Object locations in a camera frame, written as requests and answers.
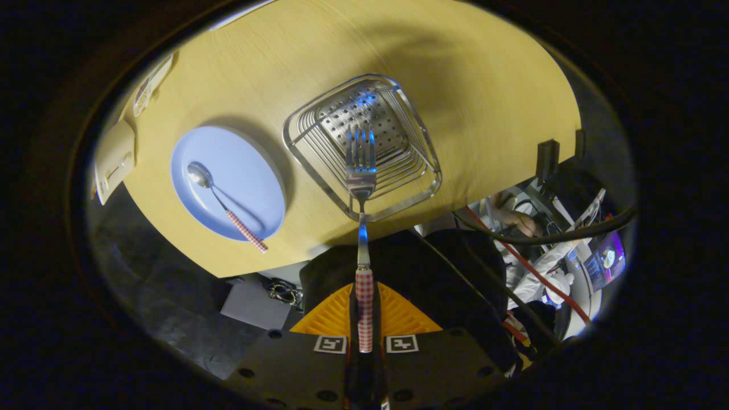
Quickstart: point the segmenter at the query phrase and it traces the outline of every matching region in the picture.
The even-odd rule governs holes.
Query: metal wire rack
[[[354,143],[349,128],[365,126],[374,130],[377,156],[377,188],[367,203],[382,197],[367,214],[368,221],[400,212],[438,191],[442,174],[428,131],[397,82],[381,74],[356,77],[310,101],[286,119],[282,134],[286,148],[314,181],[358,220],[345,187],[345,152]],[[424,179],[427,187],[411,196],[398,201],[387,195]]]

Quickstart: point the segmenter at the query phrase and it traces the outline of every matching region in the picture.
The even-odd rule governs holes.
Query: spoon
[[[218,198],[218,195],[215,193],[215,190],[213,189],[213,176],[210,175],[210,172],[208,171],[205,166],[197,161],[193,161],[190,164],[187,165],[187,176],[192,180],[194,183],[200,185],[203,188],[210,188],[210,191],[212,191],[213,196],[215,196],[215,199],[218,200],[218,203],[220,203],[220,206],[223,207],[225,210],[225,213],[230,218],[231,221],[233,221],[233,225],[235,225],[236,228],[245,236],[253,245],[258,248],[261,253],[266,253],[268,250],[268,247],[260,240],[258,239],[253,232],[251,232],[248,227],[241,222],[241,220],[238,219],[237,216],[231,211],[230,209],[223,204],[223,201],[220,201],[220,198]]]

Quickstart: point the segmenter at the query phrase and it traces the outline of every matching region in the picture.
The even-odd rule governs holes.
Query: dark background
[[[213,18],[202,11],[218,3],[4,6],[2,223],[10,265],[2,407],[240,406],[132,325],[90,260],[74,258],[71,243],[83,251],[83,238],[74,232],[69,239],[72,219],[63,213],[75,131],[112,73],[151,58],[152,44],[196,16]],[[483,3],[555,45],[606,91],[631,139],[641,217],[636,259],[613,304],[620,314],[601,323],[595,338],[482,404],[720,403],[729,356],[721,335],[728,329],[725,317],[715,316],[725,307],[725,281],[718,279],[726,267],[712,244],[726,237],[726,114],[716,111],[725,106],[726,9],[698,2]]]

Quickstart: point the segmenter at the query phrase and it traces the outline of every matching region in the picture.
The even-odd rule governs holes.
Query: red gingham handle
[[[261,253],[266,253],[266,251],[268,250],[268,247],[266,246],[266,244],[261,242],[261,240],[258,239],[258,237],[255,236],[253,234],[253,232],[251,232],[251,230],[248,229],[248,227],[245,226],[241,222],[241,220],[238,219],[238,217],[235,216],[233,211],[227,210],[225,213],[227,213],[230,220],[233,221],[233,224],[235,224],[235,226],[243,234],[243,236],[246,237],[246,239],[248,239],[253,245],[256,245],[256,248],[258,248],[258,250],[261,251]]]
[[[372,269],[357,269],[355,278],[354,292],[357,297],[357,307],[359,308],[359,322],[357,323],[359,351],[369,353],[372,352],[372,304],[375,295],[375,281],[372,276]]]

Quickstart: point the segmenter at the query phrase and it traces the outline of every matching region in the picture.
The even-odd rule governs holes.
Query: yellow table surface
[[[278,0],[180,47],[147,109],[125,113],[137,133],[126,187],[167,240],[218,277],[355,244],[356,223],[295,162],[281,127],[315,96],[370,72],[400,83],[443,170],[434,197],[369,224],[370,239],[533,176],[540,142],[559,142],[560,161],[573,155],[581,125],[572,89],[542,46],[506,21],[450,0]],[[264,255],[202,226],[174,192],[172,150],[201,125],[245,132],[281,172],[286,218]]]

